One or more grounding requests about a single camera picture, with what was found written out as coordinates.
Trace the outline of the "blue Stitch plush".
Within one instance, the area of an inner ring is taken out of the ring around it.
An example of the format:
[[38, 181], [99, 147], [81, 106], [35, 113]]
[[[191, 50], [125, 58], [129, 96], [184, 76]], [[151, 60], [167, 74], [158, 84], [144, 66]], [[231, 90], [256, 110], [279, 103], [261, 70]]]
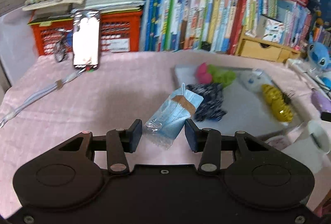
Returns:
[[328, 49], [322, 43], [314, 41], [312, 34], [309, 35], [307, 56], [310, 64], [318, 70], [326, 71], [330, 69], [330, 54]]

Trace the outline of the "wooden drawer box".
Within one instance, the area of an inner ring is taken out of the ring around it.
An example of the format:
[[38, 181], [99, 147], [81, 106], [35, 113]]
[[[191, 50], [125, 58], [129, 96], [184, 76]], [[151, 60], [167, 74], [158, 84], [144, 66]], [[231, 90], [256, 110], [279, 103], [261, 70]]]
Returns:
[[250, 37], [241, 33], [235, 52], [236, 56], [253, 58], [276, 63], [285, 63], [288, 59], [298, 59], [301, 52], [278, 43]]

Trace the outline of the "black hair claw clip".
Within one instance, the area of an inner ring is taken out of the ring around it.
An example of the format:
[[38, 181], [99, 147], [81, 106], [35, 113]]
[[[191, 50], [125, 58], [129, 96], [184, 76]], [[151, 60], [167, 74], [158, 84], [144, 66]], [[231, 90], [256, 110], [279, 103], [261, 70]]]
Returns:
[[291, 98], [295, 96], [295, 91], [294, 90], [290, 90], [289, 92], [283, 92], [282, 93], [282, 99], [284, 101], [284, 103], [286, 105], [290, 105], [291, 104]]

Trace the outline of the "red plastic crate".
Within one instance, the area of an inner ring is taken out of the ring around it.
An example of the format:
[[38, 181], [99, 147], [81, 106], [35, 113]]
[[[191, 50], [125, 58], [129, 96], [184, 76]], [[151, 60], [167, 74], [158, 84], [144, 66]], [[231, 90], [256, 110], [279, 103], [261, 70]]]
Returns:
[[72, 51], [74, 40], [86, 45], [97, 37], [101, 52], [137, 52], [142, 13], [142, 10], [103, 13], [92, 21], [73, 17], [32, 19], [28, 25], [40, 56], [53, 54], [54, 46], [64, 37], [68, 52]]

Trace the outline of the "blue mask packet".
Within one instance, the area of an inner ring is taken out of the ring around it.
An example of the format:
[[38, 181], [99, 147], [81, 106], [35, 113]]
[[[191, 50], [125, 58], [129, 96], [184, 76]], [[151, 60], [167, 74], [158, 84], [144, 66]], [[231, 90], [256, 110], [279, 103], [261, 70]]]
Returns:
[[192, 118], [204, 98], [183, 83], [162, 103], [145, 123], [143, 134], [157, 146], [168, 149], [181, 132], [185, 121]]

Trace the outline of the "white round container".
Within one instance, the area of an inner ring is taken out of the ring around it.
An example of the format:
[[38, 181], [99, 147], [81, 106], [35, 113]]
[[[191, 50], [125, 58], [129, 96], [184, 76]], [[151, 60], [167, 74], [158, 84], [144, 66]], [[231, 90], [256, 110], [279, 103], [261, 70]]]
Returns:
[[322, 125], [310, 120], [296, 141], [282, 150], [317, 174], [323, 168], [323, 157], [330, 153], [330, 137]]

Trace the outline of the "pink green fabric flower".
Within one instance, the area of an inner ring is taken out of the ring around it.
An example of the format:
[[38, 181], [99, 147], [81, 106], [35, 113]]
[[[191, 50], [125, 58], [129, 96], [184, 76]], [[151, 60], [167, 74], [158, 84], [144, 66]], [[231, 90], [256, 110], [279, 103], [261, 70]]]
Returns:
[[200, 84], [216, 83], [225, 88], [236, 79], [236, 73], [213, 64], [202, 63], [195, 71], [195, 78]]

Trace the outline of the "smartphone on stand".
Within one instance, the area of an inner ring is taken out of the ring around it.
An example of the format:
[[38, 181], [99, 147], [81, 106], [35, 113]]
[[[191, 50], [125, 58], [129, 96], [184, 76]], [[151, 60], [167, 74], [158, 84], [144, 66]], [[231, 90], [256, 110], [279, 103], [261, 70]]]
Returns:
[[97, 69], [100, 53], [100, 12], [79, 10], [73, 18], [73, 65], [76, 69], [85, 67]]

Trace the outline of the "row of upright books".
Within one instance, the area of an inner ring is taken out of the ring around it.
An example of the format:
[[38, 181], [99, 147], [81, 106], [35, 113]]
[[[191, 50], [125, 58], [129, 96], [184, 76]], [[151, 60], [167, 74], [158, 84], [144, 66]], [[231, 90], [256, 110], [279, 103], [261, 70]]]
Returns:
[[233, 55], [241, 33], [301, 50], [310, 21], [292, 0], [145, 0], [139, 50]]

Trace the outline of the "grey shallow box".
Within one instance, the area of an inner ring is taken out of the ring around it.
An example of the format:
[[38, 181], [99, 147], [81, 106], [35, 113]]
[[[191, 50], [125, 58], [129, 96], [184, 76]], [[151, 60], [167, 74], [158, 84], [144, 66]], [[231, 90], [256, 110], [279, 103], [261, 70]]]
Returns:
[[259, 77], [262, 82], [278, 87], [271, 76], [262, 69], [218, 66], [221, 71], [233, 71], [236, 79], [223, 89], [221, 109], [226, 114], [219, 121], [204, 120], [194, 123], [200, 128], [211, 128], [223, 135], [234, 135], [243, 130], [261, 139], [275, 135], [288, 134], [303, 124], [302, 117], [292, 106], [293, 119], [290, 123], [278, 121], [264, 101], [263, 94], [257, 86], [249, 86], [248, 80]]

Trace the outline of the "pink tablecloth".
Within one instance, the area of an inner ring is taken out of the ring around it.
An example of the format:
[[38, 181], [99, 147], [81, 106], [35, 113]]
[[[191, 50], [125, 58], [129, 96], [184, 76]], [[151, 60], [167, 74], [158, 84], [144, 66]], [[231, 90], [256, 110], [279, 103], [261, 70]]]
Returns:
[[[81, 131], [105, 135], [112, 129], [128, 128], [135, 119], [147, 121], [176, 89], [175, 65], [200, 65], [263, 69], [286, 93], [294, 93], [306, 105], [310, 119], [318, 110], [310, 104], [310, 87], [283, 64], [237, 56], [184, 50], [180, 52], [129, 52], [105, 54], [98, 70], [78, 78], [34, 102], [1, 128], [1, 215], [15, 213], [20, 202], [12, 186], [16, 170]], [[1, 119], [22, 105], [33, 93], [73, 73], [71, 61], [53, 57], [38, 61], [5, 94]], [[134, 164], [198, 165], [201, 154], [190, 151], [183, 131], [169, 150], [164, 151], [143, 137], [135, 154], [127, 157]]]

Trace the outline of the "white cat plush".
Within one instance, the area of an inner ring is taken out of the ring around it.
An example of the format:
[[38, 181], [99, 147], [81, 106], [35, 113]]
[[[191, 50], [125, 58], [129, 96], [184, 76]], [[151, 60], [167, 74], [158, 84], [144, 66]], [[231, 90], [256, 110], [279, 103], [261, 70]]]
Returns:
[[243, 71], [239, 76], [239, 80], [248, 91], [253, 93], [262, 93], [263, 85], [273, 85], [264, 72], [261, 71]]

